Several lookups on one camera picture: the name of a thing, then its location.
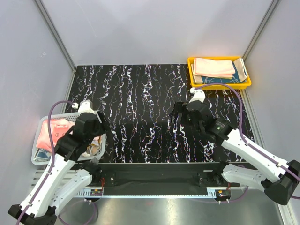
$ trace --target pink towel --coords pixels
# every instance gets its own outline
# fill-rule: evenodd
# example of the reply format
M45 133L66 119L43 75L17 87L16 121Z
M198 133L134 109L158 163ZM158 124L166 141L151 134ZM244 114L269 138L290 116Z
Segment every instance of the pink towel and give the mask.
M58 139L64 136L65 133L74 124L74 122L68 121L66 119L51 120L50 128L54 146L56 146L56 142L58 141ZM41 133L39 134L36 147L39 149L46 149L47 151L52 152L47 120L43 121Z
M232 77L235 73L230 60L194 59L194 75L207 77Z

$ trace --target blue cloth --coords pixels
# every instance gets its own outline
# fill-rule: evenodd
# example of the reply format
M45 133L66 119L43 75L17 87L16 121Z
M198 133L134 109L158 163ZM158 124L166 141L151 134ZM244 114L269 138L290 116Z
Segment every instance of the blue cloth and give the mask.
M232 79L201 76L203 84L209 84L209 83L244 83L246 80L244 80L242 82L240 81L238 71L237 71L234 63L232 63L232 64L233 64L233 67L234 67L234 70L235 70L235 73L233 74Z

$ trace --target robotic arm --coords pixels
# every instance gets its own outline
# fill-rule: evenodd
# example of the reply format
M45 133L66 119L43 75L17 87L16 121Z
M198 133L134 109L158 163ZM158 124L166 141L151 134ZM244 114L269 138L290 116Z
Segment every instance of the robotic arm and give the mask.
M181 124L194 126L204 139L235 152L257 169L251 170L221 162L219 167L210 174L208 182L214 182L220 186L225 181L247 185L265 192L276 203L287 205L298 181L281 166L299 176L300 163L296 160L287 162L244 136L247 141L245 144L240 136L240 131L234 128L229 121L213 118L208 106L203 104L205 94L202 90L192 88L191 93L194 96L188 103L175 103L171 116L180 116ZM278 164L271 162L253 147L276 160Z
M51 173L48 172L51 167L50 160L31 193L21 204L11 206L8 211L16 219L25 211L21 219L25 225L53 225L60 211L76 193L92 182L100 182L100 168L92 162L86 162L75 177L58 190L58 185L66 173L75 165L92 140L109 129L104 115L101 112L95 114L91 109L90 101L82 102L78 112L80 115L75 125L57 141ZM29 203L34 195L36 195L35 199Z

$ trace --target basket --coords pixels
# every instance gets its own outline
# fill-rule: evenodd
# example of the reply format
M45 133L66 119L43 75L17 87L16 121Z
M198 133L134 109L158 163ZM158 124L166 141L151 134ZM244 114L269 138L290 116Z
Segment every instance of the basket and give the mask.
M193 72L192 72L192 64L194 63L194 58L188 58L187 63L188 63L188 70L189 70L189 76L191 79L191 86L194 88L201 87L205 84L195 84L194 83L194 78L193 78ZM209 60L231 60L235 61L239 59L240 57L202 57L203 59L209 59ZM246 89L246 87L251 86L252 82L250 79L250 76L246 79L244 83L228 83L226 85L232 87L233 89ZM209 86L206 88L203 88L203 90L225 90L228 89L227 87L221 86L221 85L213 85Z
M76 121L76 118L79 116L79 113L78 112L72 112L72 113L65 113L65 114L57 114L57 115L52 115L51 116L51 119L66 119L68 121L73 121L75 122ZM37 145L37 141L38 141L38 137L39 137L39 134L41 133L41 129L42 129L42 124L43 124L43 121L47 120L48 119L48 116L45 116L43 117L39 124L38 124L38 128L37 128L37 132L36 132L36 136L34 138L34 143L33 143L33 147L32 147L32 155L31 155L31 161L33 164L35 165L46 165L49 163L49 159L48 160L39 160L37 159L36 157L36 154L38 153L38 151L46 151L46 150L43 150L43 149L38 149L36 147ZM105 142L106 142L106 134L103 134L102 135L102 140L101 140L101 146L100 146L100 150L97 152L96 155L94 156L90 156L90 157L83 157L83 156L80 156L78 161L83 161L83 160L91 160L93 158L97 158L98 160L103 156L104 152L105 152Z

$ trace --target gray floor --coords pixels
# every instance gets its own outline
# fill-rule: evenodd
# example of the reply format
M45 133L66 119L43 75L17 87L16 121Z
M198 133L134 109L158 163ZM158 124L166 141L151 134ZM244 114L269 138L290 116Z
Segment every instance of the gray floor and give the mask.
M235 191L233 198L240 194ZM97 219L90 225L283 225L278 206L258 190L222 205L194 199L100 199L96 204ZM62 218L71 225L84 224L93 212L82 199L73 199L68 206Z

